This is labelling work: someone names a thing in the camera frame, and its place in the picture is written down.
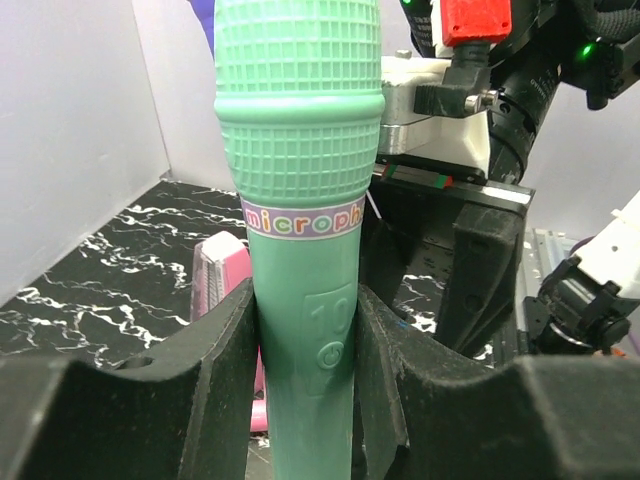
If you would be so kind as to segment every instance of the black marble surface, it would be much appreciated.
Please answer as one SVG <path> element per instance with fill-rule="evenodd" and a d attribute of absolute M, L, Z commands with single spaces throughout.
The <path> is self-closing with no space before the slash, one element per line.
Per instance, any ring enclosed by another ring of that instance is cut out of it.
<path fill-rule="evenodd" d="M 222 230 L 246 241 L 239 199 L 161 182 L 0 309 L 0 355 L 73 354 L 99 368 L 188 324 L 194 246 Z M 396 304 L 433 333 L 444 285 L 417 258 Z M 478 356 L 491 364 L 491 347 Z M 247 478 L 269 474 L 268 437 L 250 442 Z"/>

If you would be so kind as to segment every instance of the microphone label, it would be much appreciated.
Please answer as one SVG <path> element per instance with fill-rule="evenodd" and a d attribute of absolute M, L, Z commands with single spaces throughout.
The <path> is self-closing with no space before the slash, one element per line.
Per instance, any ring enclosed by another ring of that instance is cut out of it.
<path fill-rule="evenodd" d="M 320 240 L 349 233 L 360 226 L 365 196 L 322 208 L 261 207 L 240 199 L 247 228 L 266 237 Z"/>

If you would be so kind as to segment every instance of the metal screw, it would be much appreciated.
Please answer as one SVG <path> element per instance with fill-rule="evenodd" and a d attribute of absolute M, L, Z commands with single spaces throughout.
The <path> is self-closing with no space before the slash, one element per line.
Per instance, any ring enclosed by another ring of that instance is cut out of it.
<path fill-rule="evenodd" d="M 480 95 L 469 95 L 464 101 L 464 110 L 467 113 L 478 113 L 482 106 Z"/>
<path fill-rule="evenodd" d="M 409 60 L 411 56 L 411 50 L 396 50 L 396 58 L 404 58 L 405 60 Z"/>
<path fill-rule="evenodd" d="M 498 92 L 496 90 L 489 90 L 480 95 L 480 102 L 483 107 L 492 107 L 498 101 Z"/>

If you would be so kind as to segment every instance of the textured grip pattern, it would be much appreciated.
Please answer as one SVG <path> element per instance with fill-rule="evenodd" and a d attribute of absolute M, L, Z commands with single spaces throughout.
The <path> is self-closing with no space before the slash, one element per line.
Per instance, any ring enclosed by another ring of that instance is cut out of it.
<path fill-rule="evenodd" d="M 225 2 L 216 35 L 218 94 L 380 88 L 376 1 Z"/>
<path fill-rule="evenodd" d="M 379 25 L 376 0 L 217 4 L 216 112 L 244 198 L 314 207 L 364 193 L 384 109 Z"/>

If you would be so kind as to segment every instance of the white robot part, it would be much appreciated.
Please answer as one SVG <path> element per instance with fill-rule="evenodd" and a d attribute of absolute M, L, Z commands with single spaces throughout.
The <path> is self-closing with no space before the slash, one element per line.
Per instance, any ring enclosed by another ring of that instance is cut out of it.
<path fill-rule="evenodd" d="M 453 48 L 447 47 L 442 40 L 442 10 L 440 0 L 431 0 L 431 35 L 433 46 L 436 50 L 436 58 L 453 57 Z"/>
<path fill-rule="evenodd" d="M 382 116 L 379 155 L 412 155 L 482 171 L 489 171 L 489 122 L 486 112 L 445 118 L 413 111 L 416 87 L 442 82 L 450 60 L 411 57 L 401 51 L 382 58 Z"/>
<path fill-rule="evenodd" d="M 579 268 L 600 285 L 620 287 L 619 298 L 640 299 L 640 192 L 593 240 L 575 252 Z"/>

